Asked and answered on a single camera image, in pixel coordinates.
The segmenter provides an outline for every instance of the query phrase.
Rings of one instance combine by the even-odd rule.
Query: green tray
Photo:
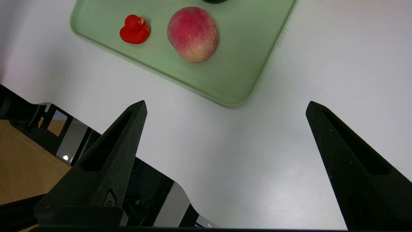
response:
[[[73,32],[142,67],[147,67],[225,106],[239,105],[250,96],[296,0],[77,0],[70,26]],[[167,40],[170,17],[196,6],[215,20],[220,42],[206,62],[190,64]],[[151,26],[140,45],[121,40],[124,19],[136,14]]]

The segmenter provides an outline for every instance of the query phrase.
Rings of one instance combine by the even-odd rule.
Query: peach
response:
[[[215,21],[198,7],[177,11],[169,21],[167,38],[180,57],[189,63],[206,61],[215,53],[219,43]]]

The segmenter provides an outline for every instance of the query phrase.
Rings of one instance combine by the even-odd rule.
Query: red rubber duck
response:
[[[127,43],[140,44],[150,35],[149,24],[144,18],[131,14],[124,21],[124,27],[120,29],[120,38]]]

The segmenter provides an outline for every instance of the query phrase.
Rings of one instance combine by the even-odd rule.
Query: white tabletop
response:
[[[300,0],[252,97],[230,109],[75,36],[74,3],[0,0],[1,83],[100,133],[144,99],[137,157],[217,226],[346,228],[305,117],[311,100],[412,178],[412,1]]]

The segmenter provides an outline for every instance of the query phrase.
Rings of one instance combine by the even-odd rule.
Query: wooden surface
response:
[[[62,124],[52,121],[48,129],[58,134]],[[47,193],[69,169],[8,121],[0,120],[0,205]]]

